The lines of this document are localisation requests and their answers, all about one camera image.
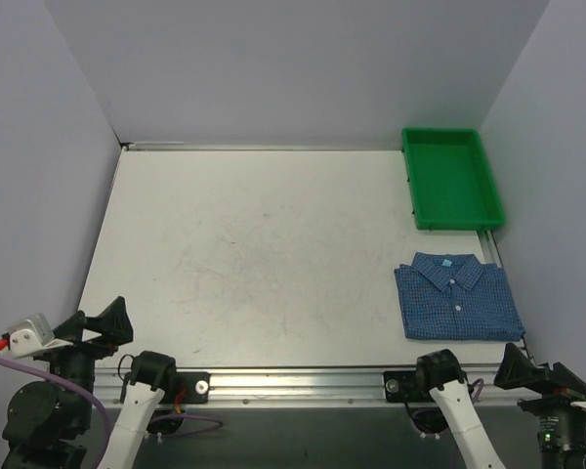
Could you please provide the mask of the blue checkered long sleeve shirt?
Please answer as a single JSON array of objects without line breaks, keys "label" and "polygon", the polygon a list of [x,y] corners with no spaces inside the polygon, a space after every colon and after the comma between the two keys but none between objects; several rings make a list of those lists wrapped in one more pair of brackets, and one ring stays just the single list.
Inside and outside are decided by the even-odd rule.
[{"label": "blue checkered long sleeve shirt", "polygon": [[473,254],[417,252],[395,269],[404,335],[418,341],[519,342],[525,329],[505,271]]}]

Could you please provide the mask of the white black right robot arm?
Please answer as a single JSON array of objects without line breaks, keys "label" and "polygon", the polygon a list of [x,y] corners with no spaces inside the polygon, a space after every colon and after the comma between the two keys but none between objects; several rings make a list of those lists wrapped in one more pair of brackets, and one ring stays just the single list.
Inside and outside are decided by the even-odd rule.
[{"label": "white black right robot arm", "polygon": [[536,365],[506,344],[493,385],[532,396],[486,420],[450,350],[419,357],[413,379],[416,393],[437,405],[467,468],[586,468],[586,382],[565,365]]}]

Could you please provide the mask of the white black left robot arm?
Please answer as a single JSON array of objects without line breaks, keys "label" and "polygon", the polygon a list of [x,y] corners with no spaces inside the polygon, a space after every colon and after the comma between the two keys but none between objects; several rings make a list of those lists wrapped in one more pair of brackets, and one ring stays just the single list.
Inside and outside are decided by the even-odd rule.
[{"label": "white black left robot arm", "polygon": [[103,422],[94,467],[132,467],[156,408],[178,390],[175,360],[144,351],[126,375],[120,414],[110,419],[93,394],[95,364],[133,339],[121,296],[95,317],[78,311],[51,327],[44,315],[36,314],[11,325],[0,339],[0,365],[34,379],[8,404],[2,432],[9,445],[4,467],[80,467],[87,450],[75,439],[90,430],[94,413]]}]

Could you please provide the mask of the green plastic bin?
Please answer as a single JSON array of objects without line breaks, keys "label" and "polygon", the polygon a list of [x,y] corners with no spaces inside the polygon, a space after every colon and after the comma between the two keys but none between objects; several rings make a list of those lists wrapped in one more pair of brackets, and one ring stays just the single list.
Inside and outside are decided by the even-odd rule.
[{"label": "green plastic bin", "polygon": [[481,232],[504,225],[477,131],[406,127],[401,138],[417,229]]}]

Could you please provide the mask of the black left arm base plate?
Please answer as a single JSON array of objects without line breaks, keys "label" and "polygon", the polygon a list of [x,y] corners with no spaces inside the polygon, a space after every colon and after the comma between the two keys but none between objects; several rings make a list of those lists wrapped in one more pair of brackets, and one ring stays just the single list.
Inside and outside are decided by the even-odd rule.
[{"label": "black left arm base plate", "polygon": [[165,388],[163,405],[202,405],[209,399],[211,375],[206,371],[178,372]]}]

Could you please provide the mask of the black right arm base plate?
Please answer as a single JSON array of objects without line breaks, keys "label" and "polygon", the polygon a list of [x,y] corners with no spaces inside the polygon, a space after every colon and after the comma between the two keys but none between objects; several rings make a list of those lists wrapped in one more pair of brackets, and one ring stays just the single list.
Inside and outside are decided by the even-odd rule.
[{"label": "black right arm base plate", "polygon": [[419,387],[413,369],[385,371],[383,384],[388,403],[418,405],[434,401],[427,391]]}]

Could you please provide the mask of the aluminium front frame rail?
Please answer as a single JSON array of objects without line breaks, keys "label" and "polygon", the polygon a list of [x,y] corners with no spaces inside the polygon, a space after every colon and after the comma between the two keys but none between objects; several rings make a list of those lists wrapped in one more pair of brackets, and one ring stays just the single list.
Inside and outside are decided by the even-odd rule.
[{"label": "aluminium front frame rail", "polygon": [[[327,368],[182,368],[211,375],[211,408],[379,407],[385,400],[383,373],[412,366]],[[199,405],[180,405],[197,407]]]}]

